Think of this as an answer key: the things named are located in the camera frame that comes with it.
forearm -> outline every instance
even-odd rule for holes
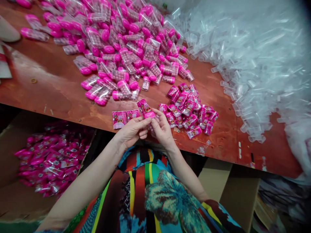
[[[190,190],[190,192],[202,203],[209,199],[198,177],[184,160],[177,145],[167,149],[168,160],[178,179]]]
[[[75,179],[53,206],[38,230],[66,227],[106,186],[125,151],[113,138],[100,155]]]

person's right hand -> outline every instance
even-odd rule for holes
[[[153,108],[152,111],[159,116],[159,122],[156,119],[152,119],[151,121],[156,138],[164,146],[164,148],[168,150],[170,147],[176,145],[172,136],[171,127],[169,126],[164,113],[155,108]]]

person's left hand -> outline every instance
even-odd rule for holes
[[[143,116],[131,119],[122,129],[115,135],[116,140],[127,150],[140,139],[146,139],[151,118],[144,119]]]

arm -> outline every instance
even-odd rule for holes
[[[178,149],[165,115],[157,109],[152,110],[159,116],[160,119],[159,123],[155,119],[152,119],[152,127],[158,141],[167,150],[167,157],[175,175],[201,203],[206,201],[209,199],[209,196]]]
[[[71,219],[104,189],[124,152],[139,138],[147,137],[146,126],[150,122],[150,118],[143,120],[143,117],[130,120],[67,188],[37,231],[66,228]]]

red-brown table surface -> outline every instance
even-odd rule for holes
[[[25,14],[35,14],[45,24],[43,11],[36,4],[28,10],[15,3],[0,2],[0,15],[17,30],[30,27],[24,19]],[[23,38],[8,45],[12,49],[6,49],[6,56],[13,79],[1,80],[0,103],[108,131],[114,131],[112,111],[137,109],[132,101],[116,102],[111,98],[103,107],[87,99],[86,91],[80,86],[86,77],[73,63],[75,55],[66,55],[52,38],[46,43]],[[277,114],[271,117],[273,127],[265,133],[267,140],[263,144],[250,143],[248,135],[239,130],[242,120],[235,116],[231,99],[219,84],[220,74],[211,73],[209,63],[189,58],[188,64],[202,103],[213,106],[219,118],[211,136],[202,134],[189,140],[184,129],[175,128],[173,137],[178,147],[248,167],[253,160],[256,169],[296,178],[302,170],[287,144],[284,124],[276,122]],[[36,84],[31,83],[33,78],[37,79]],[[182,82],[184,80],[178,76],[175,85]],[[151,85],[148,92],[141,91],[139,99],[145,98],[154,108],[159,103],[169,104],[166,94],[170,87],[164,82],[159,86]]]

